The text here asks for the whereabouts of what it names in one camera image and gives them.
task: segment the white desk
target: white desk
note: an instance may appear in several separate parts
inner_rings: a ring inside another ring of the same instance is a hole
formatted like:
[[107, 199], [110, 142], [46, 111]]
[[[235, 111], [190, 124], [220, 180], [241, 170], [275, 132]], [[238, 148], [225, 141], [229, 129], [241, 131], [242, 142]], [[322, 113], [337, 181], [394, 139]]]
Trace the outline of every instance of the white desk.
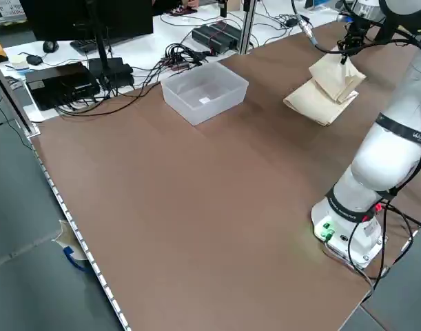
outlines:
[[[263, 0], [263, 2], [258, 2], [256, 5], [256, 13], [266, 15], [264, 4], [267, 7], [269, 14], [273, 17], [279, 14], [293, 14], [293, 11], [291, 9], [291, 3], [288, 0]], [[305, 16], [308, 16], [310, 18], [311, 23], [314, 27], [321, 26], [323, 24], [336, 20], [337, 12], [335, 10], [325, 8], [322, 10], [307, 11], [302, 8], [302, 4], [300, 2], [298, 2], [296, 5], [299, 7], [298, 10], [301, 14], [304, 14]], [[116, 45], [112, 48], [113, 54], [115, 57], [122, 57], [124, 62], [128, 63], [131, 66], [148, 69], [153, 68], [163, 56], [164, 51], [169, 44], [181, 42], [181, 40], [183, 40], [183, 38], [194, 28], [194, 26], [191, 25], [196, 24], [199, 26], [204, 23], [213, 23], [215, 21], [224, 20], [224, 18], [218, 17], [218, 15], [219, 7], [216, 4], [212, 4], [200, 7], [196, 14], [191, 15], [196, 17], [196, 19], [191, 17], [171, 17], [168, 15], [162, 16], [162, 19], [164, 21], [184, 26], [171, 26], [163, 22], [160, 17], [154, 17], [153, 34], [137, 37], [125, 43]], [[227, 15], [227, 20], [232, 20], [228, 21], [228, 23], [233, 26], [236, 26], [236, 24], [233, 22], [235, 21], [242, 27], [243, 17], [244, 12], [232, 12], [232, 14]], [[254, 23], [266, 23], [279, 28], [278, 23], [274, 22], [272, 19], [260, 15], [255, 16]], [[251, 42], [255, 45], [255, 47], [258, 47], [256, 40], [258, 40], [261, 46], [262, 44], [264, 44], [264, 42], [266, 42], [266, 40], [268, 40], [271, 37], [277, 38], [269, 42], [273, 42], [281, 38], [287, 37], [290, 33], [296, 34], [299, 32], [299, 27], [295, 27], [293, 30], [288, 30], [288, 33], [284, 34], [284, 31], [278, 31], [269, 26], [257, 25], [253, 27], [252, 34], [255, 36], [255, 38], [252, 37]], [[20, 52], [26, 52], [29, 54], [43, 56], [42, 44], [42, 41], [35, 41], [34, 43], [26, 43], [23, 45], [6, 48], [5, 51], [8, 57], [17, 55]], [[191, 37], [188, 37], [184, 41], [184, 44], [194, 50], [206, 50], [204, 46], [195, 42]], [[59, 50], [57, 50], [57, 52], [46, 56], [46, 58], [44, 59], [46, 63], [56, 65], [69, 59], [86, 61], [86, 57], [83, 57], [76, 50], [74, 50], [70, 46], [69, 41], [60, 41], [59, 45], [60, 48]], [[220, 55], [218, 57], [209, 57], [208, 61], [218, 61], [233, 54], [235, 54], [235, 52], [229, 51], [224, 55]], [[88, 57], [95, 58], [99, 57], [99, 55], [97, 52], [93, 52], [92, 54], [89, 54]], [[1, 71], [5, 76], [9, 75], [14, 78], [24, 79], [24, 76], [20, 75], [15, 70], [10, 70], [9, 68], [5, 67], [5, 64], [6, 63], [0, 63]], [[42, 64], [35, 68], [49, 68], [49, 66]], [[172, 72], [168, 70], [161, 74], [159, 79], [164, 79], [170, 76], [171, 74]], [[145, 78], [143, 77], [147, 75], [147, 72], [134, 69], [133, 75], [142, 76], [139, 78], [135, 78], [135, 85], [137, 86], [138, 84], [144, 81]], [[129, 90], [131, 90], [131, 88], [123, 88], [120, 91], [123, 93]], [[55, 110], [47, 110], [43, 112], [39, 111], [34, 105], [25, 107], [25, 111], [32, 121], [43, 121], [45, 119], [58, 116]]]

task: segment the beige cloth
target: beige cloth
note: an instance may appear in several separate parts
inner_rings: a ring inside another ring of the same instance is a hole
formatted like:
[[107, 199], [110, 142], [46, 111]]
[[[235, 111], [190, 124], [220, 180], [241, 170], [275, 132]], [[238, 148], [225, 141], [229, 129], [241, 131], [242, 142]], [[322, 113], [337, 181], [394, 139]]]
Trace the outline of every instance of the beige cloth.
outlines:
[[341, 60], [340, 54], [327, 54], [309, 68], [314, 80], [338, 103], [347, 100], [366, 78], [352, 64], [351, 59], [347, 59], [343, 65]]
[[328, 126], [358, 96], [354, 90], [366, 76], [350, 59], [342, 65], [340, 54], [327, 54], [313, 64], [313, 78], [284, 99], [296, 112]]
[[357, 96], [353, 91], [343, 103], [336, 103], [311, 79], [285, 98], [284, 103], [320, 125], [328, 126]]

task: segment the black box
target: black box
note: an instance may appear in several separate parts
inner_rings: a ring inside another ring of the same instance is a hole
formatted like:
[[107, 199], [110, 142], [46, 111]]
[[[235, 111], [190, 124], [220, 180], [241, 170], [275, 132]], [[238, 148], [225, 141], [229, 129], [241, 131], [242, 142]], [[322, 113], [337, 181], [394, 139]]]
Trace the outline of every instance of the black box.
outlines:
[[210, 27], [213, 29], [219, 30], [220, 33], [232, 38], [233, 39], [232, 48], [233, 49], [238, 48], [240, 36], [241, 36], [241, 31], [238, 28], [235, 28], [234, 26], [231, 26], [230, 24], [226, 22], [222, 22], [222, 21], [216, 22], [215, 24], [212, 24]]
[[28, 72], [25, 77], [40, 110], [66, 105], [100, 92], [95, 78], [81, 62]]
[[219, 29], [211, 26], [194, 28], [192, 30], [192, 38], [219, 54], [227, 52], [229, 49], [234, 49], [237, 43], [235, 38], [224, 34]]

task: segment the brown tabletop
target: brown tabletop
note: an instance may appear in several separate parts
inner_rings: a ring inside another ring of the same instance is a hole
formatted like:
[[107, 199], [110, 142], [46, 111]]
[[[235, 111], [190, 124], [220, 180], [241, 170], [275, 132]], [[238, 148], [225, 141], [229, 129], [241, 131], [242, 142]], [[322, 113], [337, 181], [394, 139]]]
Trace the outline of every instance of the brown tabletop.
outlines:
[[[316, 29], [325, 47], [344, 33]], [[309, 213], [413, 52], [387, 46], [354, 58], [368, 78], [326, 128], [283, 105], [322, 56], [302, 35], [224, 60], [249, 81], [245, 101], [195, 128], [159, 86], [110, 116], [41, 124], [34, 146], [132, 329], [337, 330], [368, 285], [322, 253]], [[420, 195], [421, 174], [397, 204], [421, 219]], [[391, 219], [391, 258], [405, 238]]]

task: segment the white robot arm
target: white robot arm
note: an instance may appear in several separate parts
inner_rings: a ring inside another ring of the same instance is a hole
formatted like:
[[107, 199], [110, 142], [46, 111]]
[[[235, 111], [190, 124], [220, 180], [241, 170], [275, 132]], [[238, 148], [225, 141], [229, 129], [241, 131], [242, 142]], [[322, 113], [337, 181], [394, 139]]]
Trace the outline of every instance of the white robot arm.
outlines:
[[[421, 30], [421, 0], [380, 0], [380, 8], [393, 26]], [[420, 166], [421, 52], [417, 52], [351, 165], [313, 207], [315, 235], [343, 258], [365, 268], [384, 245], [374, 209], [382, 199], [390, 202], [393, 195], [389, 193], [395, 195]]]

